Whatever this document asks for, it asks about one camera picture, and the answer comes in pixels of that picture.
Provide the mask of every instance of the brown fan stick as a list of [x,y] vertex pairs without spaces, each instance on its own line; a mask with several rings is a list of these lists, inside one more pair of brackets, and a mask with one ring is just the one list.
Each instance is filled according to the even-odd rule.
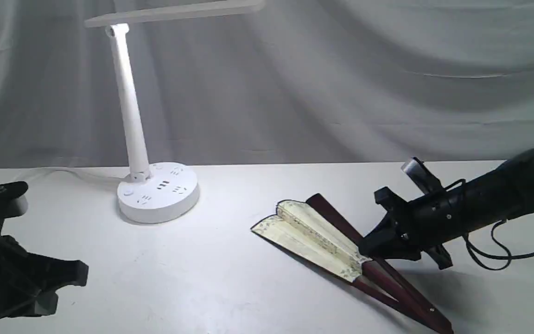
[[[277,214],[251,230],[270,243],[309,260],[399,313],[440,334],[452,334],[451,323],[384,260],[359,254],[361,235],[320,195],[307,203],[282,201]],[[383,273],[376,266],[377,262]],[[388,295],[369,286],[375,283]]]

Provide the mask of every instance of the lamp base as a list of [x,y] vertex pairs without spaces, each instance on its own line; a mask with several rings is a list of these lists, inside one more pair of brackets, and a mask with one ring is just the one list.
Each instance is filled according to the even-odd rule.
[[117,188],[119,208],[135,222],[157,224],[178,218],[199,200],[197,175],[176,162],[150,165],[145,182],[121,182]]

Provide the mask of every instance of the white desk lamp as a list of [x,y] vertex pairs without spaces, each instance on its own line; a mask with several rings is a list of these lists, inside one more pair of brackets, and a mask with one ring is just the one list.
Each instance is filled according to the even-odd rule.
[[195,172],[180,163],[161,162],[150,166],[125,39],[129,23],[252,13],[264,5],[264,0],[221,0],[108,13],[85,21],[88,28],[106,27],[110,38],[131,171],[126,181],[119,184],[117,196],[121,211],[131,220],[154,224],[182,216],[197,203],[199,185]]

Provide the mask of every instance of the table surface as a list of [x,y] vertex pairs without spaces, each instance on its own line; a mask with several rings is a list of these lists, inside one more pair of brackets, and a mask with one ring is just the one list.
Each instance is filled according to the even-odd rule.
[[[498,161],[428,163],[444,184],[477,177]],[[430,333],[322,272],[290,258],[249,230],[281,199],[322,193],[358,230],[383,217],[373,192],[389,186],[420,195],[401,163],[194,167],[201,198],[185,216],[140,226],[118,214],[114,187],[52,173],[29,182],[29,209],[4,233],[28,251],[89,265],[84,288],[58,291],[57,314],[0,321],[0,334],[351,334]],[[0,169],[0,183],[18,169]],[[124,176],[124,167],[89,169]],[[489,229],[472,234],[501,254]],[[498,230],[514,254],[534,250],[534,214]],[[454,267],[428,258],[393,260],[441,309],[458,334],[534,332],[534,258],[487,271],[461,239],[446,245]]]

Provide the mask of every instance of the gray fabric backdrop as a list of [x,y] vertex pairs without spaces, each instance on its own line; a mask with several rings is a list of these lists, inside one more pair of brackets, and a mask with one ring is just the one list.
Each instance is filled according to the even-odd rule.
[[[0,0],[0,167],[126,165],[108,40],[186,0]],[[534,0],[267,0],[132,25],[151,161],[500,159],[534,146]]]

